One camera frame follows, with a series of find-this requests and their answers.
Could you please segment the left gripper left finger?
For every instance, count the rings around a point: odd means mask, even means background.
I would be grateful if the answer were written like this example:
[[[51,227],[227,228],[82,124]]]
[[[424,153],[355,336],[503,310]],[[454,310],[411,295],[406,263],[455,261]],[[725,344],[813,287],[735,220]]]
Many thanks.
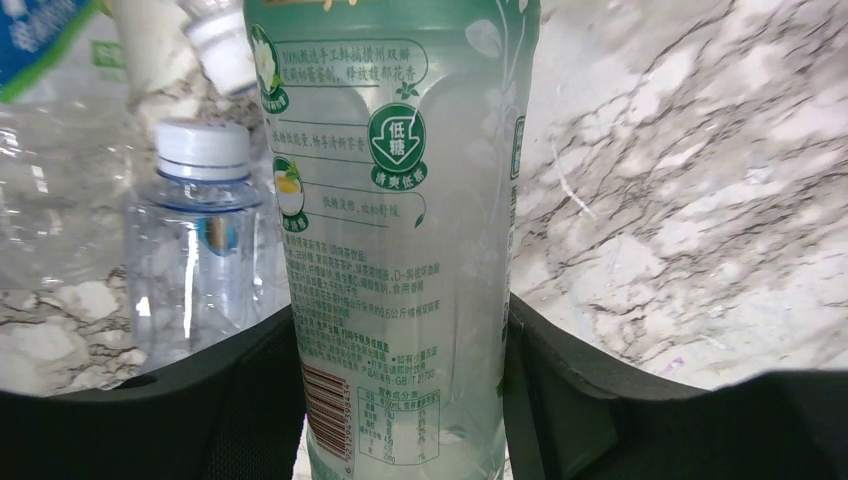
[[[283,309],[110,390],[1,396],[5,479],[290,479],[305,416]]]

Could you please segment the green tea bottle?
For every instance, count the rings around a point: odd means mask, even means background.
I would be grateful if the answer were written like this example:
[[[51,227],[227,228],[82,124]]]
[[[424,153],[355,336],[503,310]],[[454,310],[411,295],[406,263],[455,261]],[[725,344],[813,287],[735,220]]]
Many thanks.
[[[316,479],[499,479],[536,1],[248,1]]]

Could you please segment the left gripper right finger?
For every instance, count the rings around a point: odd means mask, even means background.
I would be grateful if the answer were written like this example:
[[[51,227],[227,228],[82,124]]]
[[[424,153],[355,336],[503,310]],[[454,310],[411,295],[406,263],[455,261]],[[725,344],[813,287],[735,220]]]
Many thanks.
[[[517,479],[843,479],[847,375],[772,371],[715,391],[628,365],[509,308],[505,429]]]

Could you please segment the clear bottle grey blue label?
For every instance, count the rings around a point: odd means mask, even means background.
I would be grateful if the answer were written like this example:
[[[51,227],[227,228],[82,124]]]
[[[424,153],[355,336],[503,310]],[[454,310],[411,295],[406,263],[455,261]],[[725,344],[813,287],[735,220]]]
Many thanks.
[[[40,290],[120,265],[137,137],[107,1],[1,5],[1,286]]]

